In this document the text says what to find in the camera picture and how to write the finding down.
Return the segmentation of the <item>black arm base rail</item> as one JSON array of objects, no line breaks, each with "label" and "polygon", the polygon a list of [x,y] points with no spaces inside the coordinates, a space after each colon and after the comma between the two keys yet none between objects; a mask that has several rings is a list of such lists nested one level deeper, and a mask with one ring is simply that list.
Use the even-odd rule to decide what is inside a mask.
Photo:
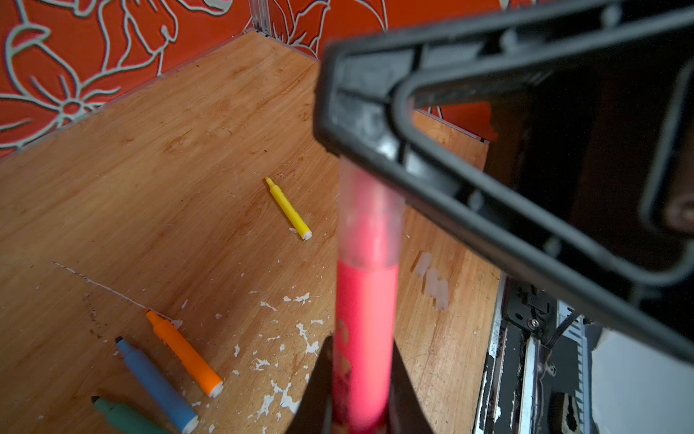
[{"label": "black arm base rail", "polygon": [[590,320],[502,275],[474,433],[595,433]]}]

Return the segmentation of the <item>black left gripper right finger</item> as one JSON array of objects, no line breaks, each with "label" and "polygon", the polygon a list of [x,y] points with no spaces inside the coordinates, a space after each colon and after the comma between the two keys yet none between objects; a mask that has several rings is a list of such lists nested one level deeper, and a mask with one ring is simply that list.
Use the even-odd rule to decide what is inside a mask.
[{"label": "black left gripper right finger", "polygon": [[393,342],[390,392],[388,400],[388,433],[432,434],[433,430],[417,399],[399,347]]}]

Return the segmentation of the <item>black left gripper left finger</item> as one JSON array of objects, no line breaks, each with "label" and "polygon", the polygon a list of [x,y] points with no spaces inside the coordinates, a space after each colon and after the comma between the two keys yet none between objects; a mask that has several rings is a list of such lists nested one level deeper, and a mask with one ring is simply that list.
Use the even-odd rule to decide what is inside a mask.
[{"label": "black left gripper left finger", "polygon": [[321,346],[303,399],[285,434],[332,432],[333,350],[334,337],[329,335]]}]

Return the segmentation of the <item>orange marker pen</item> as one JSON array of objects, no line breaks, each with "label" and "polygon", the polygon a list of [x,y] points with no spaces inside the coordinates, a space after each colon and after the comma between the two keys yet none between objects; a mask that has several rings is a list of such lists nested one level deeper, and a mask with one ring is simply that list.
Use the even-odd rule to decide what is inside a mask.
[{"label": "orange marker pen", "polygon": [[175,328],[174,324],[153,310],[146,311],[146,318],[155,334],[173,351],[205,394],[210,398],[219,397],[224,387],[222,378]]}]

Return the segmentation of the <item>blue marker pen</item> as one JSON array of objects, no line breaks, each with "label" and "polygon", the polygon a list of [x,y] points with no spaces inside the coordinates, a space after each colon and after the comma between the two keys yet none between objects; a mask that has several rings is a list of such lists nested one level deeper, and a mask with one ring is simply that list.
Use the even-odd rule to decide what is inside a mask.
[{"label": "blue marker pen", "polygon": [[164,374],[145,352],[118,336],[115,342],[124,362],[137,381],[182,434],[190,434],[199,425],[199,417],[180,392],[175,390]]}]

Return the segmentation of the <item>green marker pen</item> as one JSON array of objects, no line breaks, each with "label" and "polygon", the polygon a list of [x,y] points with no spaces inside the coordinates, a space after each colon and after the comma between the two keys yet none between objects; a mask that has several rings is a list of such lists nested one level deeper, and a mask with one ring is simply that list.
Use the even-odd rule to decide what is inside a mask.
[{"label": "green marker pen", "polygon": [[126,404],[114,403],[100,396],[92,396],[92,406],[100,412],[109,425],[126,434],[168,434],[160,427]]}]

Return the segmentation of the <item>clear pen cap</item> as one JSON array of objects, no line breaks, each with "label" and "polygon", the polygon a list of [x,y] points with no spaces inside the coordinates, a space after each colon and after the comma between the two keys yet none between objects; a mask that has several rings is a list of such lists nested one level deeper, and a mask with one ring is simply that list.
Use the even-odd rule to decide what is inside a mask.
[{"label": "clear pen cap", "polygon": [[427,251],[422,251],[421,253],[419,253],[419,256],[417,257],[417,260],[412,269],[413,274],[417,278],[424,278],[425,274],[427,273],[430,267],[431,262],[432,254]]},{"label": "clear pen cap", "polygon": [[438,272],[436,269],[428,269],[424,278],[424,294],[430,298],[437,297]]},{"label": "clear pen cap", "polygon": [[339,162],[339,261],[375,271],[399,264],[404,198],[345,157]]},{"label": "clear pen cap", "polygon": [[449,306],[449,284],[444,278],[437,282],[436,309],[447,310]]}]

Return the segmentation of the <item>yellow highlighter pen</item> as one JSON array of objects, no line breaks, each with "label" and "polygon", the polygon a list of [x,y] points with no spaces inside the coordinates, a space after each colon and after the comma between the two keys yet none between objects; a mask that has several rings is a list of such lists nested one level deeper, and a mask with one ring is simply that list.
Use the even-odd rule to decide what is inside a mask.
[{"label": "yellow highlighter pen", "polygon": [[292,206],[291,202],[289,202],[281,188],[268,176],[265,177],[265,182],[269,187],[270,194],[275,199],[285,217],[287,217],[289,222],[292,224],[299,237],[304,241],[310,240],[313,236],[312,231],[305,223],[301,215],[296,211],[294,206]]}]

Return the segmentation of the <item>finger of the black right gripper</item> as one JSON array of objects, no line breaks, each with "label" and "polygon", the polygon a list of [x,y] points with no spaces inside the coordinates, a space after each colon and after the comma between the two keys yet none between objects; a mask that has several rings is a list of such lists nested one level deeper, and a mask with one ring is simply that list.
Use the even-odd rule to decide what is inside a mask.
[{"label": "finger of the black right gripper", "polygon": [[692,361],[692,2],[556,1],[334,43],[314,133],[504,271]]}]

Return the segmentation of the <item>pink highlighter pen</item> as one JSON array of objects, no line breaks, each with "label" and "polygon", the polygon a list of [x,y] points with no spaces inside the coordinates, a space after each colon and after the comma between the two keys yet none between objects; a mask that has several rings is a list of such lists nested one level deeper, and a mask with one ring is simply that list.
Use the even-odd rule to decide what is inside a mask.
[{"label": "pink highlighter pen", "polygon": [[349,433],[385,426],[398,272],[338,263],[332,399],[334,425]]}]

